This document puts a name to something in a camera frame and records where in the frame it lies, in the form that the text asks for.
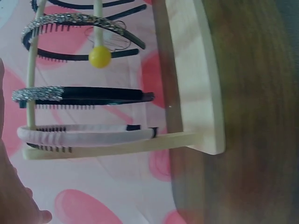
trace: yellow ball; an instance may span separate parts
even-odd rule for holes
[[[89,53],[88,60],[93,67],[105,68],[111,61],[111,52],[105,46],[97,46]]]

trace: glitter headband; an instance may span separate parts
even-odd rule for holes
[[[36,105],[60,105],[66,109],[90,109],[95,105],[119,105],[149,102],[154,99],[154,93],[143,93],[141,90],[101,88],[101,87],[31,87],[13,92],[12,100],[19,103],[20,108],[26,108],[27,101],[35,100]]]
[[[157,127],[141,130],[140,125],[57,125],[30,130],[23,126],[17,134],[22,141],[38,148],[100,147],[155,138]]]
[[[50,14],[44,15],[40,18],[32,21],[28,24],[22,32],[21,40],[23,45],[27,50],[30,48],[30,40],[32,37],[52,32],[53,28],[55,31],[58,31],[58,28],[61,28],[63,31],[66,27],[67,30],[71,26],[97,26],[104,28],[116,34],[127,38],[129,41],[135,43],[142,49],[145,49],[145,43],[137,38],[132,33],[128,32],[116,22],[108,20],[106,18],[100,18],[93,15],[81,14],[81,13],[67,13],[67,14]],[[112,58],[131,56],[138,54],[138,49],[130,49],[124,51],[112,52]],[[68,54],[59,54],[54,52],[45,51],[38,49],[37,54],[41,57],[52,58],[61,61],[88,61],[88,55],[68,55]]]

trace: brown wooden surface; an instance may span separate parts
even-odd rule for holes
[[[297,224],[299,62],[283,15],[274,0],[203,2],[221,80],[227,151],[171,150],[176,206],[187,224]],[[164,1],[153,0],[153,9],[171,105],[167,124],[177,132],[182,123]]]

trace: skin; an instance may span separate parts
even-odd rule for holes
[[[4,77],[4,65],[0,59],[0,87]],[[4,98],[0,90],[0,135],[4,124]],[[23,186],[12,166],[3,141],[0,141],[0,223],[46,224],[51,221],[49,211],[41,211],[32,198],[29,188]]]

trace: pink polka dot fabric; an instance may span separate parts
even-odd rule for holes
[[[65,0],[92,4],[93,0]],[[0,7],[8,1],[0,1]],[[20,43],[22,29],[34,18],[29,0],[9,0],[0,15],[0,57],[5,64],[5,124],[3,140],[25,186],[34,192],[40,209],[53,213],[52,224],[185,224],[175,213],[168,150],[152,153],[57,161],[25,161],[16,129],[26,125],[26,111],[11,101],[13,90],[25,87],[28,52]],[[58,63],[38,58],[36,86],[98,86],[153,91],[156,99],[134,105],[99,106],[95,110],[36,110],[39,125],[140,124],[166,133],[161,69],[150,0],[104,9],[109,16],[147,4],[140,13],[122,18],[128,30],[146,44],[140,54],[113,59],[102,70],[88,62]],[[46,13],[75,12],[50,3]],[[92,14],[92,10],[80,11]],[[39,47],[66,54],[88,54],[92,29],[43,34]]]

